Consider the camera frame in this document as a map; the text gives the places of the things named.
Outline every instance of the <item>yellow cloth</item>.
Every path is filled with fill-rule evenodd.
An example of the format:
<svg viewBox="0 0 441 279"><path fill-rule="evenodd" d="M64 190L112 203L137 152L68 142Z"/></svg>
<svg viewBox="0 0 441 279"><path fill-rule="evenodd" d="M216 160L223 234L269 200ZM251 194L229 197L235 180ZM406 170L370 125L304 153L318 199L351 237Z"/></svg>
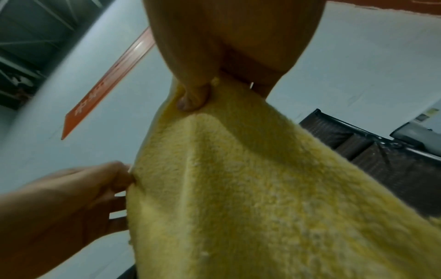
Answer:
<svg viewBox="0 0 441 279"><path fill-rule="evenodd" d="M141 279L441 278L435 226L246 85L176 92L127 193Z"/></svg>

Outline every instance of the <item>gray plastic object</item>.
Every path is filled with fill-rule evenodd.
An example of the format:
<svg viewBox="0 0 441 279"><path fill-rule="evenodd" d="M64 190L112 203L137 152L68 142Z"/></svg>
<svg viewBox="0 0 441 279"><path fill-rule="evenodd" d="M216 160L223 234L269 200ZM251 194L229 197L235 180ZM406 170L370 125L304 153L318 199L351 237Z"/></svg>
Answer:
<svg viewBox="0 0 441 279"><path fill-rule="evenodd" d="M403 142L409 142L409 138L421 142L428 152L441 156L441 135L418 124L412 122L406 123L395 130L390 136Z"/></svg>

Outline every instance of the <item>red ruler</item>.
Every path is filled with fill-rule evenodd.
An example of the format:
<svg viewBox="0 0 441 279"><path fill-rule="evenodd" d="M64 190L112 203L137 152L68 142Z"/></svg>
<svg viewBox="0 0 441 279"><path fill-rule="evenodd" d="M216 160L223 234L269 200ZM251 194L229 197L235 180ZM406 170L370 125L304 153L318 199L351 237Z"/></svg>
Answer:
<svg viewBox="0 0 441 279"><path fill-rule="evenodd" d="M65 139L73 129L104 99L105 96L133 69L155 45L152 31L147 28L118 61L105 73L83 99L66 114L63 135Z"/></svg>

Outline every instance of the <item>human hand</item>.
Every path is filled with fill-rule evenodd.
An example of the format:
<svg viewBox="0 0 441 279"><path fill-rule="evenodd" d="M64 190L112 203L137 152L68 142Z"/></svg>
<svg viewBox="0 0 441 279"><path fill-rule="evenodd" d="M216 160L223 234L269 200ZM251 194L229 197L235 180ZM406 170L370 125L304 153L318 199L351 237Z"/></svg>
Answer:
<svg viewBox="0 0 441 279"><path fill-rule="evenodd" d="M200 108L219 71L266 98L311 40L325 0L144 0L156 43L186 94L178 107Z"/></svg>
<svg viewBox="0 0 441 279"><path fill-rule="evenodd" d="M128 166L111 162L62 170L0 197L0 270L5 278L36 278L94 240L127 230Z"/></svg>

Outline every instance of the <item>yellow towel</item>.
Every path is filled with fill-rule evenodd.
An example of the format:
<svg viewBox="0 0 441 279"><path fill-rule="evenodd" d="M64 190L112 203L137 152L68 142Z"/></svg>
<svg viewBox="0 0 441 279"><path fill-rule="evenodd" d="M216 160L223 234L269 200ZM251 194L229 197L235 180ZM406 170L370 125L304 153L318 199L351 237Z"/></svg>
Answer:
<svg viewBox="0 0 441 279"><path fill-rule="evenodd" d="M171 92L127 193L141 279L441 278L435 226L246 85Z"/></svg>

